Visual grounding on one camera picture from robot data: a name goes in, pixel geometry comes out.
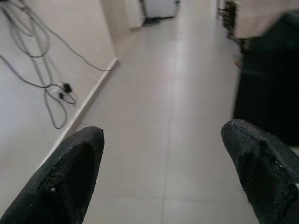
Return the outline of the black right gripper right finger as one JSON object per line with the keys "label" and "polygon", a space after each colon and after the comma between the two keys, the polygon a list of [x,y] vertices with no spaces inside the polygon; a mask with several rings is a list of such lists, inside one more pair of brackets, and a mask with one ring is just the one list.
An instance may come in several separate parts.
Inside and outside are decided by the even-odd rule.
{"label": "black right gripper right finger", "polygon": [[260,224],[299,224],[299,156],[242,119],[221,129],[243,191]]}

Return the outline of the beige cloth covered stand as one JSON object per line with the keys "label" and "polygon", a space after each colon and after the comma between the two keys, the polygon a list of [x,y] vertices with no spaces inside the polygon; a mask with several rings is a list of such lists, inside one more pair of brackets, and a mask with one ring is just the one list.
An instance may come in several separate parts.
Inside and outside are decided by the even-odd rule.
{"label": "beige cloth covered stand", "polygon": [[292,10],[299,10],[299,0],[237,0],[234,36],[259,37]]}

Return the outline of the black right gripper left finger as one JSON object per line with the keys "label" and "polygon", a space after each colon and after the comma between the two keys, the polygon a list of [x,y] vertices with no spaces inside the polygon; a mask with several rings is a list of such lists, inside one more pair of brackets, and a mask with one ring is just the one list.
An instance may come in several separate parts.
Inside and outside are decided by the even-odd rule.
{"label": "black right gripper left finger", "polygon": [[104,131],[96,126],[63,140],[26,183],[0,224],[83,224],[104,145]]}

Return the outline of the white floor appliance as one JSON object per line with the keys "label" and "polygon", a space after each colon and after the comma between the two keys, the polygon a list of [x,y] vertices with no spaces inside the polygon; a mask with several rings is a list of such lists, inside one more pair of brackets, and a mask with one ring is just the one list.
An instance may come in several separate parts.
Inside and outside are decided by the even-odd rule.
{"label": "white floor appliance", "polygon": [[146,18],[172,18],[176,16],[177,0],[142,0]]}

